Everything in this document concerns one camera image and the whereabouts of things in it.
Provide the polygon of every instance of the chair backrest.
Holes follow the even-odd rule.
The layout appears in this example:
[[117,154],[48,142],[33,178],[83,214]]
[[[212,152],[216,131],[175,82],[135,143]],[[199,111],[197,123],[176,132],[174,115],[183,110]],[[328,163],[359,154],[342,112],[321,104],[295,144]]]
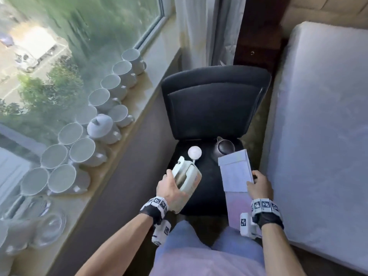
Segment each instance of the chair backrest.
[[239,138],[264,97],[271,74],[248,66],[183,71],[162,82],[175,139]]

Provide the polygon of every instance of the chair seat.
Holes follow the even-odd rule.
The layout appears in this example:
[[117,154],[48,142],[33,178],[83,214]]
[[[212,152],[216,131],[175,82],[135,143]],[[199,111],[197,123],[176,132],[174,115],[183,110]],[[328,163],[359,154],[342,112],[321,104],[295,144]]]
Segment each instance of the chair seat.
[[[233,142],[236,151],[243,148],[239,139],[229,139]],[[202,156],[195,165],[202,174],[197,189],[189,199],[186,206],[180,212],[188,216],[217,216],[227,214],[225,192],[222,186],[222,178],[218,163],[212,158],[212,152],[216,144],[216,139],[207,140],[181,140],[172,155],[169,169],[173,169],[180,156],[186,160],[191,160],[188,156],[188,149],[198,146],[202,149]]]

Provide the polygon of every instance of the white mattress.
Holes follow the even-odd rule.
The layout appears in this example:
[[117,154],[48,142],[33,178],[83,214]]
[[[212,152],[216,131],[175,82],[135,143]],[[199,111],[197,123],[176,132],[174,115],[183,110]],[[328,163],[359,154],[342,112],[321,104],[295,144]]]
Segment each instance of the white mattress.
[[367,30],[294,29],[260,169],[293,244],[368,274]]

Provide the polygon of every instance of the window sill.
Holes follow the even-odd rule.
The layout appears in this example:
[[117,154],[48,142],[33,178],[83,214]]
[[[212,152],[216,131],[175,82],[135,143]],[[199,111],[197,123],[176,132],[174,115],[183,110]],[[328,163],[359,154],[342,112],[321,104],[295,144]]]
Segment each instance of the window sill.
[[147,63],[145,73],[138,77],[138,84],[129,90],[123,104],[129,109],[136,121],[121,129],[122,140],[109,146],[108,161],[95,168],[86,168],[91,176],[91,184],[87,193],[76,196],[60,196],[53,198],[54,207],[61,208],[67,215],[67,225],[62,236],[52,245],[39,250],[28,249],[16,257],[11,274],[22,276],[47,275],[55,259],[62,250],[68,237],[78,227],[84,214],[88,213],[107,182],[115,171],[129,140],[138,130],[150,106],[157,97],[160,83],[172,62],[180,55],[176,16],[163,18],[158,27],[150,35],[150,42],[144,45],[143,59]]

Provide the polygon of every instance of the floor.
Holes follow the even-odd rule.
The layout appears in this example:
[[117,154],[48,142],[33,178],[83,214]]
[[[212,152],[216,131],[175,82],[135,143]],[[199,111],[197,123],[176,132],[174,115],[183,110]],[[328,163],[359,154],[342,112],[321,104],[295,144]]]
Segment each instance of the floor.
[[[270,87],[260,104],[247,134],[240,139],[244,148],[248,151],[252,169],[258,169],[260,164],[271,94],[272,87]],[[172,224],[172,227],[174,227],[176,224],[176,217],[172,213],[169,214],[168,220]],[[214,243],[220,232],[227,226],[227,217],[214,218],[190,216],[187,217],[187,220],[194,227],[200,240],[208,246]],[[152,232],[149,232],[124,276],[149,275],[153,266],[154,252],[156,250],[156,246],[150,241],[151,236]],[[311,254],[305,250],[296,247],[293,247],[293,249],[308,276],[363,276],[363,274]]]

